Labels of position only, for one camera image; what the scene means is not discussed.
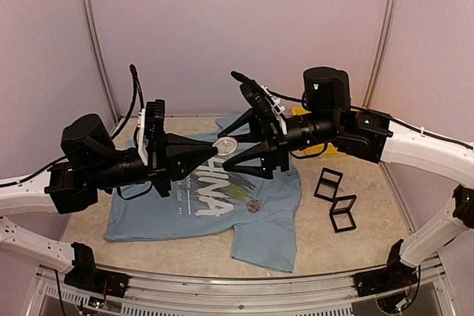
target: black bracket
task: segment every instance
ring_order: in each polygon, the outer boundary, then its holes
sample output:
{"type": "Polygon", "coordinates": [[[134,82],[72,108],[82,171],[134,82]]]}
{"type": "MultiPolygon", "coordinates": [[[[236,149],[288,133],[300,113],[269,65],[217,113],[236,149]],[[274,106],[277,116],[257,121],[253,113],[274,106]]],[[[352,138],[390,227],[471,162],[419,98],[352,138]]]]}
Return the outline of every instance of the black bracket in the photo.
{"type": "Polygon", "coordinates": [[[64,283],[79,289],[115,297],[124,297],[129,276],[96,267],[92,249],[74,242],[74,268],[64,277],[64,283]]]}
{"type": "Polygon", "coordinates": [[[323,168],[323,170],[321,172],[321,177],[319,177],[318,186],[316,187],[316,190],[314,192],[314,196],[316,198],[321,198],[323,200],[326,200],[326,201],[329,201],[330,203],[332,203],[334,201],[334,199],[336,198],[336,194],[338,192],[339,184],[341,183],[343,175],[344,174],[341,173],[341,172],[337,172],[337,171],[329,169],[329,168],[323,168]],[[337,175],[338,180],[334,181],[334,180],[330,180],[328,178],[325,178],[324,173],[330,173],[330,174],[333,174],[333,175],[337,175]],[[329,197],[329,196],[320,194],[319,193],[319,187],[321,185],[326,185],[326,186],[329,186],[329,187],[333,188],[334,189],[333,196],[329,197]]]}
{"type": "Polygon", "coordinates": [[[333,224],[335,233],[346,232],[346,231],[351,231],[353,229],[356,229],[357,227],[356,223],[354,222],[353,215],[350,213],[350,210],[352,209],[354,203],[356,202],[356,199],[357,199],[356,195],[340,196],[338,198],[334,198],[333,205],[331,206],[331,209],[329,211],[329,217],[331,219],[331,223],[333,224]],[[341,201],[349,201],[349,205],[347,205],[346,207],[337,209],[337,205],[341,201]],[[351,223],[351,226],[343,227],[339,229],[337,226],[336,220],[334,219],[334,215],[347,215],[351,223]]]}
{"type": "Polygon", "coordinates": [[[403,240],[399,240],[392,246],[386,267],[360,272],[354,276],[359,297],[401,289],[409,286],[410,283],[414,285],[418,282],[416,269],[405,266],[400,261],[402,243],[403,240]]]}

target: beige work surface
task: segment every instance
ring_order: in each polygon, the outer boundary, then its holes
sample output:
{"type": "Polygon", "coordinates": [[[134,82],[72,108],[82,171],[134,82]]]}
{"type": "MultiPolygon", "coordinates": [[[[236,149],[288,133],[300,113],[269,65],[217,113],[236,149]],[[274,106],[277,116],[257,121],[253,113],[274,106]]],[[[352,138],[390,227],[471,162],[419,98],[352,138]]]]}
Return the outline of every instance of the beige work surface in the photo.
{"type": "MultiPolygon", "coordinates": [[[[133,136],[136,120],[130,121],[115,140],[118,149],[124,149],[125,141],[133,136]]],[[[218,126],[214,118],[167,118],[165,129],[190,135],[215,132],[218,126]]],[[[292,275],[341,272],[385,263],[390,247],[406,237],[407,230],[378,165],[346,155],[293,161],[301,175],[303,195],[295,217],[298,251],[292,275]],[[357,195],[352,208],[357,229],[334,233],[328,215],[331,203],[313,197],[323,167],[344,173],[338,195],[357,195]]],[[[215,278],[289,275],[233,260],[233,230],[174,241],[104,241],[111,205],[112,196],[99,192],[97,204],[71,215],[63,241],[85,243],[93,249],[96,263],[126,269],[215,278]]]]}

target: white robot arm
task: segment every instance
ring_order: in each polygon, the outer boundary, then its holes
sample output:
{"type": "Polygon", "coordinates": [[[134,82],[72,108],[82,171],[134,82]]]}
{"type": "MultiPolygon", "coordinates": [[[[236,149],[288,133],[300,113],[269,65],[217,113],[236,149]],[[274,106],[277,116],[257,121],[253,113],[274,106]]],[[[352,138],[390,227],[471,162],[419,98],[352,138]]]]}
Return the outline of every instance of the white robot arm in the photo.
{"type": "Polygon", "coordinates": [[[137,146],[119,151],[95,114],[81,117],[63,131],[67,161],[44,171],[0,181],[0,249],[29,255],[66,273],[64,282],[91,292],[124,297],[128,276],[96,268],[93,251],[81,243],[62,243],[21,228],[7,215],[23,212],[67,214],[97,202],[97,189],[151,181],[161,196],[217,154],[211,143],[165,133],[164,101],[148,102],[138,121],[137,146]]]}
{"type": "Polygon", "coordinates": [[[381,161],[416,167],[460,184],[453,195],[458,198],[450,198],[436,216],[403,241],[400,261],[415,268],[453,238],[474,228],[472,207],[465,206],[474,198],[474,150],[467,148],[472,144],[464,147],[425,135],[423,128],[415,132],[392,121],[389,130],[393,136],[385,143],[381,161]]]}
{"type": "Polygon", "coordinates": [[[241,73],[231,75],[241,83],[242,94],[251,109],[219,135],[229,135],[249,124],[250,134],[234,138],[257,144],[226,161],[225,170],[270,179],[276,167],[288,169],[288,152],[317,144],[327,147],[332,143],[339,152],[366,161],[404,164],[460,184],[454,198],[447,197],[445,207],[431,221],[392,247],[385,268],[355,276],[359,296],[415,283],[415,268],[425,258],[474,228],[473,144],[425,131],[382,112],[352,107],[349,78],[341,70],[328,67],[306,70],[301,100],[270,92],[241,73]],[[285,118],[283,130],[280,117],[273,110],[276,105],[273,95],[300,101],[308,113],[285,118]],[[261,159],[260,167],[243,165],[255,158],[261,159]]]}

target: white wall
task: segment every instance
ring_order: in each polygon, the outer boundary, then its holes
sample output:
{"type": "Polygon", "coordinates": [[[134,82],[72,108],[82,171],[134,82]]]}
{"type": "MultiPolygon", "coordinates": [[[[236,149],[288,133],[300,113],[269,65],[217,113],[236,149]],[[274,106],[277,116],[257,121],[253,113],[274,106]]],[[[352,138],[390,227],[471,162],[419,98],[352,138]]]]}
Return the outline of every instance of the white wall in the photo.
{"type": "MultiPolygon", "coordinates": [[[[412,124],[474,141],[473,0],[398,0],[373,107],[412,124]]],[[[417,226],[452,196],[456,184],[391,167],[417,226]]],[[[473,314],[474,233],[441,253],[462,316],[473,314]]]]}
{"type": "MultiPolygon", "coordinates": [[[[89,112],[112,118],[99,85],[79,0],[0,0],[0,178],[37,170],[62,155],[62,129],[89,112]]],[[[10,216],[58,238],[64,216],[10,216]]],[[[0,252],[0,315],[16,316],[34,260],[0,252]]]]}
{"type": "Polygon", "coordinates": [[[93,0],[118,105],[130,103],[128,64],[148,100],[167,114],[248,108],[231,70],[301,96],[302,73],[346,70],[360,104],[375,55],[385,0],[93,0]]]}

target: small black frame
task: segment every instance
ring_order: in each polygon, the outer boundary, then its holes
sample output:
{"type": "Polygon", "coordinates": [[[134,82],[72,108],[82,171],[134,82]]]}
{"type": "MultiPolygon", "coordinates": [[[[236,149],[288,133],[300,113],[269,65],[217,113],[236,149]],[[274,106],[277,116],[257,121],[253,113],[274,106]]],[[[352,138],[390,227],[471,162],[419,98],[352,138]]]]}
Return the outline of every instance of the small black frame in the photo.
{"type": "Polygon", "coordinates": [[[351,231],[353,229],[356,229],[357,227],[356,223],[354,222],[353,215],[350,213],[350,209],[353,207],[354,203],[356,202],[356,199],[357,199],[356,195],[339,196],[337,198],[334,198],[333,205],[331,206],[331,209],[329,211],[329,217],[331,219],[331,223],[333,224],[335,233],[346,232],[346,231],[351,231]],[[350,202],[348,206],[336,209],[338,203],[341,201],[350,201],[350,202]],[[351,226],[343,227],[342,229],[339,229],[334,219],[334,215],[343,215],[343,214],[347,215],[347,217],[350,220],[351,226]]]}
{"type": "Polygon", "coordinates": [[[342,176],[344,174],[341,173],[341,172],[337,172],[335,170],[332,170],[332,169],[329,169],[329,168],[323,168],[322,172],[321,172],[321,176],[319,177],[319,181],[318,181],[318,186],[316,187],[316,190],[314,192],[314,196],[316,198],[320,198],[320,199],[323,199],[323,200],[326,200],[326,201],[329,201],[330,203],[332,203],[334,201],[334,199],[336,198],[336,194],[338,192],[338,188],[339,188],[339,184],[341,183],[341,180],[342,180],[342,176]],[[337,181],[333,181],[333,180],[330,180],[328,178],[325,178],[324,177],[324,173],[330,173],[330,174],[333,174],[333,175],[337,175],[338,176],[338,180],[337,181]],[[331,188],[334,189],[334,194],[332,197],[330,196],[326,196],[326,195],[322,195],[319,193],[319,187],[321,185],[326,185],[326,186],[330,186],[331,188]]]}

